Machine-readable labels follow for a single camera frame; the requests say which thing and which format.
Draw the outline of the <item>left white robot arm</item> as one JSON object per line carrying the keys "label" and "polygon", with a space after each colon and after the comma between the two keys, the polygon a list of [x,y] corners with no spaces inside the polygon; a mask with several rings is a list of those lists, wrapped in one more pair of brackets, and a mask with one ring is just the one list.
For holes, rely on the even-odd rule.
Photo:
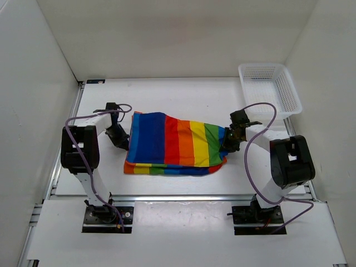
{"label": "left white robot arm", "polygon": [[112,204],[111,193],[98,171],[98,137],[104,133],[114,147],[127,151],[129,135],[120,122],[131,110],[129,104],[108,102],[103,110],[95,110],[91,115],[67,119],[62,130],[61,165],[81,183],[87,195],[87,207],[105,223],[117,221],[123,225],[123,218]]}

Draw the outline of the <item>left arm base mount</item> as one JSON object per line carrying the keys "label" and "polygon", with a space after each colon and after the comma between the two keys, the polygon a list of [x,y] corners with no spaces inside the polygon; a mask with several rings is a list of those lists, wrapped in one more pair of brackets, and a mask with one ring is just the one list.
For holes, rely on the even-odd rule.
{"label": "left arm base mount", "polygon": [[134,220],[133,206],[116,206],[121,217],[107,205],[93,206],[85,200],[86,210],[82,232],[91,234],[131,234]]}

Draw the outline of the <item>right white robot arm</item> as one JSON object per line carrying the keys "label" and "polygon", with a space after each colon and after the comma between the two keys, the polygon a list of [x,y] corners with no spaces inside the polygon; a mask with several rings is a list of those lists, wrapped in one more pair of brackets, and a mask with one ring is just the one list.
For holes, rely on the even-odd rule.
{"label": "right white robot arm", "polygon": [[[233,153],[246,142],[245,171],[256,194],[250,203],[250,217],[263,222],[296,187],[315,178],[315,167],[302,135],[288,136],[269,129],[261,122],[250,121],[245,110],[230,114],[231,125],[225,129],[221,152]],[[271,178],[259,190],[248,169],[248,149],[258,145],[270,155]]]}

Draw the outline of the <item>rainbow striped shorts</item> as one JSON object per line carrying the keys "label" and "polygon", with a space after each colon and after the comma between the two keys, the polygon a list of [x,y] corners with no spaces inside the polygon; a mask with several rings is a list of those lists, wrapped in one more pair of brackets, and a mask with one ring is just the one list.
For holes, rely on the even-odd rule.
{"label": "rainbow striped shorts", "polygon": [[204,176],[226,162],[221,151],[225,129],[198,121],[179,120],[162,112],[132,115],[123,172],[127,175]]}

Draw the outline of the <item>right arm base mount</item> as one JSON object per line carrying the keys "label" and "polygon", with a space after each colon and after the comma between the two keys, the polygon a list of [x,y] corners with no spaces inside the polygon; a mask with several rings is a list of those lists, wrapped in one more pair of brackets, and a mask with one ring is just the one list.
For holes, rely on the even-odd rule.
{"label": "right arm base mount", "polygon": [[280,206],[262,209],[256,200],[249,206],[232,206],[226,214],[232,217],[234,235],[286,235]]}

